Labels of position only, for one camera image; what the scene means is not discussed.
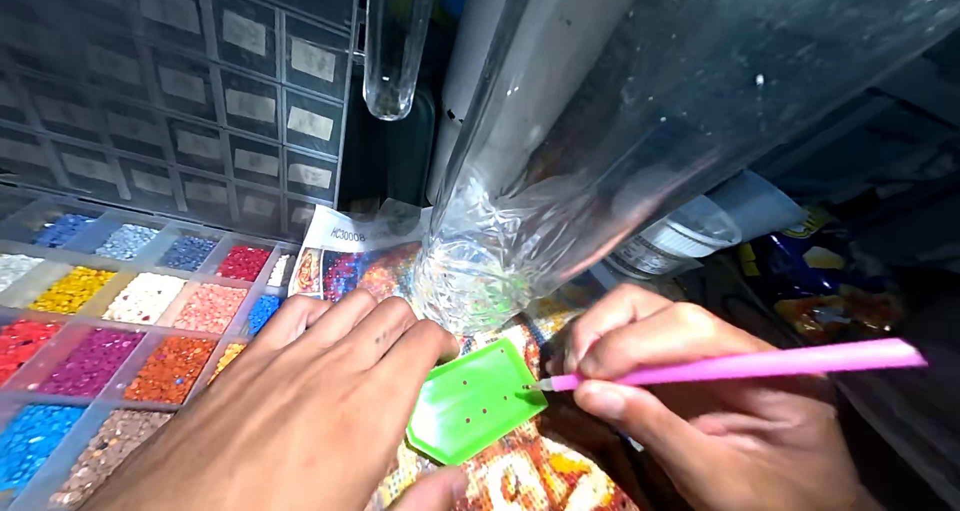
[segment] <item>hand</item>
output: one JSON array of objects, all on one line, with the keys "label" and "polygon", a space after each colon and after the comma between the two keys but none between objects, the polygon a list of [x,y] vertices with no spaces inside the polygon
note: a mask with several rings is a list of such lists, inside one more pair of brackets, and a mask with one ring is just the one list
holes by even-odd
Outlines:
[{"label": "hand", "polygon": [[653,392],[603,381],[642,366],[774,349],[708,310],[621,285],[573,323],[568,345],[563,368],[592,378],[574,393],[580,407],[642,443],[695,509],[872,505],[836,411],[818,397],[822,378],[683,383]]},{"label": "hand", "polygon": [[[456,340],[366,290],[293,296],[197,400],[141,445],[85,509],[360,510],[382,480],[427,372]],[[446,511],[444,468],[396,509]]]}]

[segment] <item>yellow beads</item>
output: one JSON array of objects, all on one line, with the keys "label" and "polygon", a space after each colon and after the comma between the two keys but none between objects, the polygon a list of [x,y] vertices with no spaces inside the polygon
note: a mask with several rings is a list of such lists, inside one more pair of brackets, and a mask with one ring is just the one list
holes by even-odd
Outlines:
[{"label": "yellow beads", "polygon": [[243,351],[243,348],[247,347],[245,344],[231,344],[226,347],[226,350],[223,351],[223,356],[217,361],[217,371],[213,372],[213,375],[210,376],[210,381],[213,381],[213,378],[217,377],[223,369],[231,363],[231,361]]},{"label": "yellow beads", "polygon": [[114,277],[116,272],[75,267],[73,271],[36,298],[28,308],[61,314],[76,314],[85,302]]}]

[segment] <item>clear plastic film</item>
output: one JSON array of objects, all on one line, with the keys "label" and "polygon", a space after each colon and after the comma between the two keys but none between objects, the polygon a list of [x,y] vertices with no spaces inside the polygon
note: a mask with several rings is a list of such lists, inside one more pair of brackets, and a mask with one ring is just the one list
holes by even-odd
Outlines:
[{"label": "clear plastic film", "polygon": [[414,265],[452,331],[532,299],[945,36],[958,0],[508,0]]}]

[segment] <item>pink diamond painting pen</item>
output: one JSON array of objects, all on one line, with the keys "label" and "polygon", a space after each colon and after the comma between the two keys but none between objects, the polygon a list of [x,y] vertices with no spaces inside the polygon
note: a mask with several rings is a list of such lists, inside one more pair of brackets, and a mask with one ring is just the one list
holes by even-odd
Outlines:
[{"label": "pink diamond painting pen", "polygon": [[[678,381],[708,381],[780,375],[840,372],[847,370],[926,367],[917,349],[899,338],[836,345],[796,347],[762,353],[715,357],[692,363],[634,370],[614,380],[624,385],[652,385]],[[581,374],[548,377],[526,389],[571,391],[587,380]]]}]

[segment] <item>green tray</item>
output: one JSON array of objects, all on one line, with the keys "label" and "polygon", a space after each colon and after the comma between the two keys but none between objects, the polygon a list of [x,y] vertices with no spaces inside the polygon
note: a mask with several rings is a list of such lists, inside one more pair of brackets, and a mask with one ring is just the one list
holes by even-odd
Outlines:
[{"label": "green tray", "polygon": [[460,464],[544,410],[544,393],[523,389],[534,381],[505,338],[430,370],[407,440],[442,464]]}]

